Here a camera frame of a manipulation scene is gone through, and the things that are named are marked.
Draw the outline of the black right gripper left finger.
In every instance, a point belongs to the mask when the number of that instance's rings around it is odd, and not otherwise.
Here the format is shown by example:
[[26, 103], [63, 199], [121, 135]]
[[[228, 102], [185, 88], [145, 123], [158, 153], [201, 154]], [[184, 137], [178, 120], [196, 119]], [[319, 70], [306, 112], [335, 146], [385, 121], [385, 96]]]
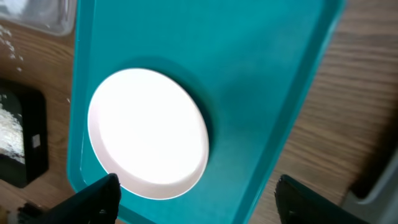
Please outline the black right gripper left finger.
[[18, 224], [114, 224], [118, 218], [121, 185], [108, 174], [57, 206], [43, 210], [33, 203], [18, 208]]

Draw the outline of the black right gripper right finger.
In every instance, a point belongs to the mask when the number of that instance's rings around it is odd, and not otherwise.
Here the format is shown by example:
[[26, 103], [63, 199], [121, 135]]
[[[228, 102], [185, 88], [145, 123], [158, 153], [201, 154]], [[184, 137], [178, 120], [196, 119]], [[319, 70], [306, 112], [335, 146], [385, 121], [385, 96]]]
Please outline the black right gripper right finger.
[[281, 224], [367, 224], [285, 174], [274, 196]]

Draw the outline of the pink plate with rice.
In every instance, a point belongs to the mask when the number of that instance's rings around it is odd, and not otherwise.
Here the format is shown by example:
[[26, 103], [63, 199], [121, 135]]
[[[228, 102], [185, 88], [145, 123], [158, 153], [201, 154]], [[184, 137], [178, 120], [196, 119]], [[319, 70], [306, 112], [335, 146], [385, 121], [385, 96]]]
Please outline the pink plate with rice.
[[91, 97], [87, 128], [102, 168], [143, 198], [187, 193], [208, 163], [210, 140], [199, 107], [154, 70], [129, 68], [104, 79]]

